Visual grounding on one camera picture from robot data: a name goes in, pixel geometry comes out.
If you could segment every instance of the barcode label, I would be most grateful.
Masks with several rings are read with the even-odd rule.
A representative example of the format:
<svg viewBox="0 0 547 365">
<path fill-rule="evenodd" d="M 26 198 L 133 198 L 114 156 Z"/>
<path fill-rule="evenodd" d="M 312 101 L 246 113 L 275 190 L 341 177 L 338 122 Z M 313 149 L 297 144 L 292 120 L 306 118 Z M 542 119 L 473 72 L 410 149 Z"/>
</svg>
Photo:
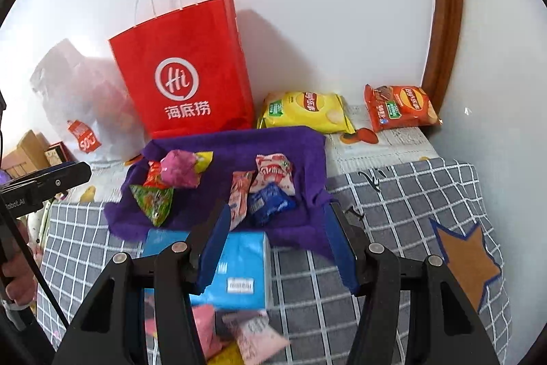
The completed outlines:
<svg viewBox="0 0 547 365">
<path fill-rule="evenodd" d="M 254 214 L 262 206 L 264 206 L 264 200 L 261 197 L 259 197 L 254 203 L 251 203 L 249 211 L 251 212 L 251 214 Z"/>
<path fill-rule="evenodd" d="M 228 278 L 228 292 L 231 294 L 254 294 L 252 278 Z"/>
</svg>

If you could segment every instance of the finger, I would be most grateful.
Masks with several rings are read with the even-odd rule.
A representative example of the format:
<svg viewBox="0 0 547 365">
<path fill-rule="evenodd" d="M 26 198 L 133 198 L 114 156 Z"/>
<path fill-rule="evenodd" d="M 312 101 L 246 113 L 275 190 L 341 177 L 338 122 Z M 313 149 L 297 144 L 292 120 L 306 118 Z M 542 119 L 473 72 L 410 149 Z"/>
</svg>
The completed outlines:
<svg viewBox="0 0 547 365">
<path fill-rule="evenodd" d="M 17 277 L 6 286 L 5 292 L 15 302 L 24 301 L 28 294 L 34 295 L 34 281 L 32 274 Z"/>
<path fill-rule="evenodd" d="M 2 274 L 5 277 L 18 277 L 31 273 L 32 270 L 22 252 L 18 252 L 15 257 L 2 265 Z"/>
<path fill-rule="evenodd" d="M 17 229 L 19 230 L 19 234 L 23 237 L 23 240 L 25 241 L 25 244 L 28 243 L 28 229 L 25 226 L 25 223 L 21 222 L 21 220 L 17 220 Z M 17 241 L 13 239 L 13 246 L 15 250 L 20 250 L 19 245 L 17 244 Z"/>
<path fill-rule="evenodd" d="M 17 227 L 19 229 L 19 232 L 23 236 L 23 240 L 25 240 L 25 244 L 27 244 L 29 240 L 28 227 L 25 225 L 25 223 L 21 222 L 21 220 L 17 220 Z"/>
<path fill-rule="evenodd" d="M 32 300 L 34 300 L 34 295 L 35 295 L 34 289 L 32 287 L 27 288 L 25 294 L 23 294 L 18 299 L 15 299 L 15 304 L 19 305 L 20 307 L 28 305 Z"/>
</svg>

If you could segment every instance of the blue snack packet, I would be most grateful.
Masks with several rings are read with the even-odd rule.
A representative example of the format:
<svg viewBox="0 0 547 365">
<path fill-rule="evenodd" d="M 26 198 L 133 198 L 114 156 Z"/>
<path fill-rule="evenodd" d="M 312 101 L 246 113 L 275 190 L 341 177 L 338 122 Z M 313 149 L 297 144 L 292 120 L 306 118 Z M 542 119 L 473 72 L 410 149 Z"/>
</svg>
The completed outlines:
<svg viewBox="0 0 547 365">
<path fill-rule="evenodd" d="M 248 198 L 248 212 L 256 226 L 264 226 L 272 215 L 278 212 L 296 208 L 296 203 L 283 192 L 276 183 L 269 183 L 266 187 Z"/>
</svg>

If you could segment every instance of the checkered bed sheet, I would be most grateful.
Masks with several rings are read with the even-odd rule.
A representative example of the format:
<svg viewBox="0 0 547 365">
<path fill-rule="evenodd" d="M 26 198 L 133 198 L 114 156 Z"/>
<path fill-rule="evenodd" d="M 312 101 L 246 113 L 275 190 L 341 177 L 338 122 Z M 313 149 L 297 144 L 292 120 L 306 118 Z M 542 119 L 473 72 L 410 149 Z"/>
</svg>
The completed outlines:
<svg viewBox="0 0 547 365">
<path fill-rule="evenodd" d="M 381 193 L 374 190 L 377 184 Z M 329 190 L 343 207 L 365 214 L 350 223 L 361 225 L 371 241 L 384 244 L 402 257 L 423 259 L 441 255 L 433 231 L 433 217 L 453 231 L 465 234 L 480 222 L 486 247 L 503 269 L 499 245 L 486 217 L 474 167 L 437 158 L 328 180 Z M 102 204 L 54 204 L 42 272 L 71 320 L 101 269 L 120 250 L 138 257 L 141 244 L 123 242 L 108 232 Z M 274 365 L 341 365 L 345 363 L 363 306 L 351 296 L 330 261 L 302 250 L 273 248 L 271 252 L 274 307 L 270 323 L 291 344 L 268 360 Z M 480 318 L 493 340 L 501 363 L 510 337 L 509 300 L 504 278 L 489 285 Z M 64 328 L 42 290 L 38 320 L 54 346 Z M 401 293 L 399 326 L 393 364 L 404 361 L 408 340 L 410 293 Z M 147 337 L 150 364 L 160 364 L 158 342 Z"/>
</svg>

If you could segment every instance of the cardboard box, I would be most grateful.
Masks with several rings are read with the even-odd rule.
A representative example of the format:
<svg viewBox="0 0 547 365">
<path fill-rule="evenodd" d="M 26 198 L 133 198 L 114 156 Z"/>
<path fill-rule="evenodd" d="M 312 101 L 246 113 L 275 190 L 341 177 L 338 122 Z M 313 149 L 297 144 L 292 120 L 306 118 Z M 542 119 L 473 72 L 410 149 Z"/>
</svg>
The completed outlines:
<svg viewBox="0 0 547 365">
<path fill-rule="evenodd" d="M 2 169 L 10 177 L 19 178 L 31 172 L 39 171 L 49 167 L 45 157 L 43 144 L 36 137 L 33 131 L 28 131 L 17 147 L 2 158 Z"/>
</svg>

